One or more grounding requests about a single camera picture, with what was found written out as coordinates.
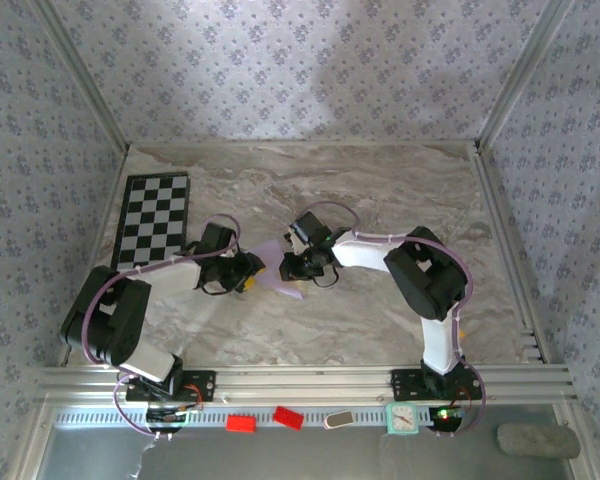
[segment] small clock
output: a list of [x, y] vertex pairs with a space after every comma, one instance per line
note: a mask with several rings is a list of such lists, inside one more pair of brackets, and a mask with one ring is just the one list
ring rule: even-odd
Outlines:
[[408, 402], [387, 405], [387, 428], [391, 435], [418, 433], [418, 407]]

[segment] pink object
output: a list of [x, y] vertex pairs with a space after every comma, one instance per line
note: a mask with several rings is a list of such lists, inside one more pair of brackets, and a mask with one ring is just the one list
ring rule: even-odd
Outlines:
[[262, 245], [250, 249], [249, 252], [257, 255], [266, 267], [264, 272], [256, 275], [257, 283], [302, 300], [302, 293], [295, 287], [295, 282], [283, 282], [280, 278], [280, 264], [284, 259], [284, 251], [280, 247], [278, 240], [275, 238], [269, 240]]

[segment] floor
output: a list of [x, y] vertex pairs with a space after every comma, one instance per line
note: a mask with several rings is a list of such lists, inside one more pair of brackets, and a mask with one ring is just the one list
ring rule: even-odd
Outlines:
[[[479, 364], [525, 361], [522, 327], [464, 145], [133, 147], [99, 264], [110, 262], [126, 177], [185, 170], [191, 179], [188, 241], [199, 238], [204, 219], [219, 212], [239, 219], [245, 249], [281, 239], [296, 214], [321, 199], [354, 208], [362, 231], [429, 227], [465, 259], [475, 278], [461, 324], [467, 357]], [[350, 223], [337, 208], [315, 213], [332, 228]], [[304, 300], [264, 287], [223, 297], [199, 291], [173, 296], [150, 306], [143, 335], [187, 365], [419, 362], [420, 320], [389, 275], [348, 269], [329, 289], [300, 288]], [[73, 352], [70, 362], [83, 357]]]

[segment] wallpaper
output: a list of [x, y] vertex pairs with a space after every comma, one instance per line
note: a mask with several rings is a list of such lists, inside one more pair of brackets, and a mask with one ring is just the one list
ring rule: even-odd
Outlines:
[[475, 138], [546, 0], [54, 3], [142, 143]]
[[600, 0], [576, 2], [494, 157], [545, 333], [600, 435]]
[[28, 5], [0, 2], [0, 478], [119, 162]]

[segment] red toy brick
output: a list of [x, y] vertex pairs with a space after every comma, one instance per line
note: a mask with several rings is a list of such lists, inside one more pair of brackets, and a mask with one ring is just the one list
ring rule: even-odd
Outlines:
[[273, 420], [294, 430], [301, 430], [304, 416], [287, 408], [278, 407], [273, 414]]
[[246, 415], [229, 415], [229, 418], [227, 418], [227, 431], [255, 433], [256, 418]]

